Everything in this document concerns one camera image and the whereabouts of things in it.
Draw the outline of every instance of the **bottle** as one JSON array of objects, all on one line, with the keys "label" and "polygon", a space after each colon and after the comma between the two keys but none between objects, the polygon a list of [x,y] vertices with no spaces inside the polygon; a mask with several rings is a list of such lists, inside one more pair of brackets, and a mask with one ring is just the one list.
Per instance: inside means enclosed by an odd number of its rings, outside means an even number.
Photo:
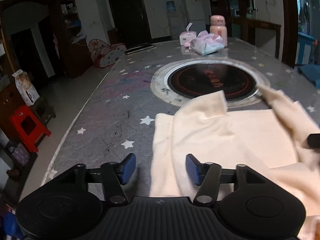
[{"label": "bottle", "polygon": [[221,15],[212,15],[210,24],[210,33],[220,35],[223,39],[224,46],[228,46],[228,31],[224,17]]}]

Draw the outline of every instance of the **blue gripper pad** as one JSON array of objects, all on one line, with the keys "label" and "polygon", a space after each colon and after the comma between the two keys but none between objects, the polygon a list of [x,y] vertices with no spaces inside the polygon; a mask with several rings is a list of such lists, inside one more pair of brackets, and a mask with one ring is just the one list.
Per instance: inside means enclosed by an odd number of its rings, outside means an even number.
[{"label": "blue gripper pad", "polygon": [[128,184],[134,170],[136,169],[136,156],[134,154],[128,155],[128,159],[124,159],[122,174],[120,175],[121,185]]},{"label": "blue gripper pad", "polygon": [[193,162],[189,155],[186,157],[186,169],[192,183],[197,186],[201,185],[199,167]]}]

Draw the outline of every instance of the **gray tabletop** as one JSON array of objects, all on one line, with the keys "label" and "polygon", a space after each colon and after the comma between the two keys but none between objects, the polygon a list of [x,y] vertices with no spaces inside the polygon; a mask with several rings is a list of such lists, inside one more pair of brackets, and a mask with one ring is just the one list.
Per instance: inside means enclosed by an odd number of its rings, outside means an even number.
[{"label": "gray tabletop", "polygon": [[[87,168],[98,168],[105,162],[121,161],[127,154],[135,153],[137,169],[124,190],[129,197],[147,196],[151,184],[150,167],[155,127],[154,121],[147,125],[148,122],[140,124],[140,119],[147,115],[155,119],[158,113],[173,115],[179,109],[152,93],[151,79],[160,67],[194,57],[197,57],[196,54],[184,52],[179,41],[155,44],[154,49],[122,57],[102,81],[71,128],[53,166],[58,171],[57,175],[77,163],[85,163]],[[316,90],[303,76],[266,52],[238,39],[229,38],[226,49],[208,57],[229,57],[250,64],[266,75],[273,88],[283,90],[294,101],[300,101],[311,117],[317,123],[320,122],[320,90]],[[230,111],[268,108],[261,101]],[[134,141],[133,147],[126,149],[122,145],[126,140],[129,141],[129,146]],[[103,199],[100,185],[89,185],[89,190]]]}]

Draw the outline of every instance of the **tiled floor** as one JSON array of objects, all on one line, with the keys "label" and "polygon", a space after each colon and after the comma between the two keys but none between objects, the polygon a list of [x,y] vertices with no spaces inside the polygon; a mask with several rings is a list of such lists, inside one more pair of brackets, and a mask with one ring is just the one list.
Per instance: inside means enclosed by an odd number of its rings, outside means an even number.
[{"label": "tiled floor", "polygon": [[54,107],[57,117],[48,123],[48,129],[52,134],[50,137],[45,137],[38,147],[38,158],[28,176],[20,199],[41,186],[42,179],[61,139],[110,69],[111,67],[104,69],[91,67],[81,77],[59,78],[39,92]]}]

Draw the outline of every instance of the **cream towel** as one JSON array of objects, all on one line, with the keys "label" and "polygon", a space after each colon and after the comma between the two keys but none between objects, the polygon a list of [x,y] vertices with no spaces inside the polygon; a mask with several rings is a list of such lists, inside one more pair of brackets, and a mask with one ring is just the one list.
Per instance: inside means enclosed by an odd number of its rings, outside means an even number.
[{"label": "cream towel", "polygon": [[[186,155],[234,169],[243,163],[299,198],[307,211],[301,239],[313,240],[320,220],[320,155],[306,138],[320,133],[299,102],[259,87],[270,110],[227,113],[222,91],[194,98],[174,116],[158,114],[150,196],[190,196],[197,188],[185,169]],[[231,189],[221,187],[219,198]]]}]

